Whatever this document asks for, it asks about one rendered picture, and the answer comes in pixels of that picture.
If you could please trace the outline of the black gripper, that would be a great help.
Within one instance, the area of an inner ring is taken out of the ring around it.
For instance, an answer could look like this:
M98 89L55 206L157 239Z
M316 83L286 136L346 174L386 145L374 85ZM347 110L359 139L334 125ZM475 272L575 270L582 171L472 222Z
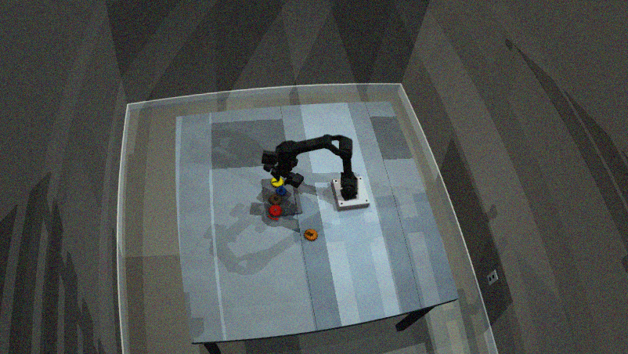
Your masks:
M275 166L273 164L264 164L264 170L270 172L270 175L272 175L277 182L280 181L280 176L282 176L283 178L286 178L284 185L291 184L293 187L298 188L304 180L304 176L298 173L294 174L293 172L290 172L290 169L291 166L289 168L281 168L279 165Z

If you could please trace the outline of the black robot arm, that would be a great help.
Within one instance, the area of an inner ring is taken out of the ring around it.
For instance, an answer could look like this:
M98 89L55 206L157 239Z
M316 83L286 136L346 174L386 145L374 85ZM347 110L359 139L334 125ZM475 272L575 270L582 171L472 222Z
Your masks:
M339 149L332 144L332 141L339 141ZM297 166L298 156L301 153L319 149L328 149L343 160L344 172L341 172L341 195L345 201L356 199L358 192L358 178L352 171L352 140L342 135L325 134L313 139L295 142L286 140L276 146L275 151L263 150L262 164L273 164L278 162L281 168L292 168ZM291 164L292 163L292 164Z

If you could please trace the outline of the yellow gear with black stripe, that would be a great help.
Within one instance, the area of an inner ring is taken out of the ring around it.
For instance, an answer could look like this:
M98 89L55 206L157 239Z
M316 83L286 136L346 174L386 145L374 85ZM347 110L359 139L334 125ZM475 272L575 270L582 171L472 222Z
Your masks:
M276 181L276 179L273 177L273 178L271 179L271 181L270 181L270 184L272 184L271 186L274 186L274 188L275 188L275 187L277 188L277 187L279 187L279 186L282 186L282 185L283 185L283 179L281 179L281 178L280 178L280 181L279 181L279 182L277 182L277 181Z

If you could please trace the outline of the orange gear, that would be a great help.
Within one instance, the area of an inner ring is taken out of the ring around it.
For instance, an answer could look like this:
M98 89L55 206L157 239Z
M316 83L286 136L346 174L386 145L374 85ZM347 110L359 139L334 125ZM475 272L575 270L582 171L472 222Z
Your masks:
M316 240L316 239L317 239L318 234L317 234L317 232L316 232L314 229L311 229L311 228L310 228L310 229L307 229L307 230L304 232L304 236L305 236L305 239L306 239L306 240L309 240L309 241L314 241L314 240Z

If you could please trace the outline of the dark blue gear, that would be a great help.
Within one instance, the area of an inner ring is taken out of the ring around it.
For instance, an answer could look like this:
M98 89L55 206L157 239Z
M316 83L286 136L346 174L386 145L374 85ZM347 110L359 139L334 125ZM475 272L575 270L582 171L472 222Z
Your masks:
M276 194L278 194L278 196L279 195L283 196L287 192L285 188L283 188L283 186L277 187L275 191L276 191Z

